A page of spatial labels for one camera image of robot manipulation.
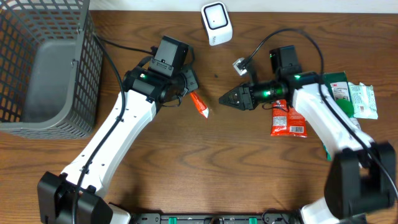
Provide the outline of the red stick packet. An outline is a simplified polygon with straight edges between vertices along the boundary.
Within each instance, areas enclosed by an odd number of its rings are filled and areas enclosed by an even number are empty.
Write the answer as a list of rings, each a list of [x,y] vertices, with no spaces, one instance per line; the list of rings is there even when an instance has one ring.
[[[198,96],[198,94],[196,92],[191,92],[190,93],[190,97],[193,100],[196,109],[198,110],[198,112],[205,117],[206,119],[208,119],[209,116],[209,109],[207,107],[207,105],[204,103],[204,101]]]

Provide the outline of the red snack bag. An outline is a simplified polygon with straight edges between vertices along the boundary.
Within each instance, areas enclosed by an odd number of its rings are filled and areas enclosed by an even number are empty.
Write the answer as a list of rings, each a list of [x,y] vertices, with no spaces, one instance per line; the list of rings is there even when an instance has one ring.
[[[294,108],[288,108],[285,100],[277,100],[272,104],[271,136],[307,137],[305,118]]]

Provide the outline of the green 3M product package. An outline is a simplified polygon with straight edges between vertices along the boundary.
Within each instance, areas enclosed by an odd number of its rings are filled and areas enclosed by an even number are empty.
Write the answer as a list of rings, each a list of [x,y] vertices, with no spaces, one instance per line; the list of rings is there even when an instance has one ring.
[[[325,73],[323,75],[323,81],[328,87],[328,91],[334,101],[343,98],[352,102],[345,72]],[[355,117],[350,118],[350,120],[358,129],[361,129],[359,122]]]

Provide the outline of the teal tissue packet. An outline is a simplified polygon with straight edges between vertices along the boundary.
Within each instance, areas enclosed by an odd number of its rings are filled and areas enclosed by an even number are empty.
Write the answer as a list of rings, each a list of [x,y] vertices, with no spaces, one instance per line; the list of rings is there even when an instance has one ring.
[[[372,85],[349,82],[349,93],[354,108],[354,117],[361,119],[378,119],[376,99]]]

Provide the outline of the green-lid seasoning jar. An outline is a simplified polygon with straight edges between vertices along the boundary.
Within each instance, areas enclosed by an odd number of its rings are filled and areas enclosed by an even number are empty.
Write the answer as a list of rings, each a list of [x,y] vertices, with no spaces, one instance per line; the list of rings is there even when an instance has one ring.
[[[347,117],[353,118],[354,117],[354,107],[352,102],[346,99],[337,99],[336,104],[345,112]]]

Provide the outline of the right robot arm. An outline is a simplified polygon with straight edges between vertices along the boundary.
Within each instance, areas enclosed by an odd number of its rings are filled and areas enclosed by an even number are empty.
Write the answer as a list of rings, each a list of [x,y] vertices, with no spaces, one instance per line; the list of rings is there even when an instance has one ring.
[[[304,72],[242,83],[221,96],[219,103],[244,111],[277,100],[286,100],[305,118],[332,158],[324,196],[300,209],[301,223],[340,223],[394,206],[394,148],[388,142],[376,143],[358,129],[330,96],[321,75]]]

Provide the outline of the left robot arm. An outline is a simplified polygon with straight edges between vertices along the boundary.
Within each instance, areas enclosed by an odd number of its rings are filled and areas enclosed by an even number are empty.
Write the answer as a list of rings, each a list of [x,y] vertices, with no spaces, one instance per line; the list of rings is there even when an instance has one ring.
[[[193,68],[166,72],[138,65],[104,123],[61,174],[46,172],[37,191],[42,223],[130,223],[129,211],[104,201],[113,175],[139,133],[165,103],[198,88]]]

